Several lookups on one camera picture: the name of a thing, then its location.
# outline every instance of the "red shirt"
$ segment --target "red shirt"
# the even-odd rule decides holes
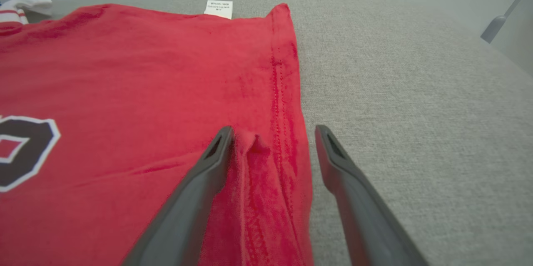
[[[0,74],[0,265],[119,265],[225,125],[234,155],[200,264],[313,264],[286,4],[255,19],[108,4],[0,23]]]

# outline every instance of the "gray fabric surface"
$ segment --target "gray fabric surface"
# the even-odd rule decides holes
[[[533,79],[441,12],[396,0],[233,0],[291,8],[310,142],[315,263],[349,265],[314,126],[328,125],[432,265],[531,265]],[[185,14],[206,0],[86,0]]]

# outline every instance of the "white clothing label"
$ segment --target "white clothing label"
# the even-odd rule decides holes
[[[204,14],[232,19],[233,2],[227,0],[208,0]]]

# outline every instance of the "white outline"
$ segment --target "white outline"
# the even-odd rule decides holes
[[[59,137],[61,137],[61,134],[59,133],[59,129],[57,129],[57,125],[55,125],[55,121],[53,119],[42,120],[42,119],[31,118],[31,117],[27,117],[27,116],[7,116],[5,118],[0,118],[0,123],[5,122],[6,120],[10,120],[10,119],[12,119],[12,120],[25,120],[27,122],[33,122],[35,124],[42,124],[44,122],[48,122],[48,125],[50,126],[50,129],[52,130],[53,137],[48,142],[48,145],[46,146],[44,151],[42,151],[42,154],[40,154],[40,157],[37,160],[37,163],[34,165],[32,171],[30,171],[29,173],[26,173],[25,175],[19,177],[15,182],[13,182],[13,183],[5,186],[5,187],[0,186],[0,192],[8,192],[9,190],[12,190],[16,186],[19,186],[25,180],[27,180],[30,177],[36,175],[39,172],[39,169],[41,168],[42,164],[46,160],[46,157],[48,156],[48,154],[50,153],[50,151],[54,147],[55,143],[57,143],[57,141],[59,140]]]
[[[0,157],[0,163],[11,163],[13,161],[13,158],[19,153],[19,150],[30,140],[29,138],[22,138],[22,137],[16,137],[11,135],[0,135],[0,142],[2,140],[8,140],[8,141],[15,141],[19,142],[19,145],[15,149],[11,151],[11,154],[9,154],[9,157]]]

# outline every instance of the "folded clothing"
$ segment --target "folded clothing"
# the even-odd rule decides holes
[[[226,125],[200,265],[313,264],[286,4],[234,20],[84,7],[0,26],[0,61],[1,265],[120,264]]]

